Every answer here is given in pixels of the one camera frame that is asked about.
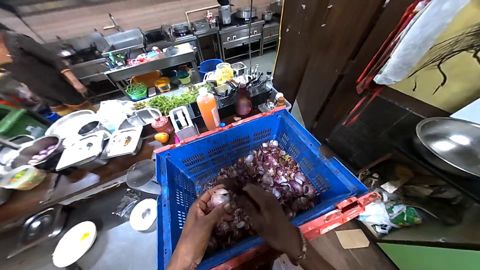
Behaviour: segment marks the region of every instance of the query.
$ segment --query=blue plastic crate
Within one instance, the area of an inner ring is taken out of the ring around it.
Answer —
[[[327,159],[320,153],[321,144],[286,110],[166,150],[156,155],[157,179],[163,187],[158,197],[159,270],[168,265],[188,209],[197,199],[198,187],[211,181],[220,169],[233,165],[236,158],[271,139],[278,140],[295,158],[320,193],[319,203],[297,215],[292,220],[294,225],[334,210],[336,204],[347,198],[368,193],[369,190],[336,158]],[[261,243],[260,237],[249,237],[204,258],[197,269],[210,269]]]

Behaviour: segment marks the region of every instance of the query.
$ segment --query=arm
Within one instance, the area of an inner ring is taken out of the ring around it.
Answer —
[[[252,219],[253,228],[265,243],[287,254],[293,264],[299,263],[305,270],[335,270],[306,240],[305,258],[303,243],[299,230],[290,223],[277,198],[263,189],[248,184],[243,190],[247,195],[240,195],[237,202]]]
[[[187,219],[167,270],[192,270],[202,261],[213,227],[225,214],[225,207],[228,206],[227,202],[224,202],[206,214],[207,203],[213,192],[219,188],[224,186],[218,185],[209,189],[188,210]]]
[[[77,79],[77,77],[75,77],[73,72],[62,62],[60,57],[40,45],[31,37],[18,34],[17,42],[25,52],[61,72],[77,92],[82,95],[87,93],[86,87]]]

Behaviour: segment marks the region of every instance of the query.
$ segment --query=yellow cable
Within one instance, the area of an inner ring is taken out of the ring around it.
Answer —
[[[280,41],[282,40],[282,20],[283,20],[283,7],[285,7],[285,1],[286,0],[283,1],[282,13],[280,14],[280,28],[278,29],[278,45],[276,47],[275,63],[273,64],[272,74],[275,74],[276,60],[278,58],[278,51],[280,50]]]

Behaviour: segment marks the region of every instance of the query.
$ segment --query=red container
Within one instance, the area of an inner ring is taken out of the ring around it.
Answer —
[[[155,119],[155,122],[152,123],[152,127],[158,132],[165,132],[172,134],[175,130],[173,129],[172,123],[168,120],[166,116],[160,116]]]

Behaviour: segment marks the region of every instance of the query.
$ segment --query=tape roll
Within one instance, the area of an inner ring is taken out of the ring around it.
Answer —
[[[145,199],[139,202],[130,214],[130,226],[136,231],[146,231],[156,219],[156,200]]]

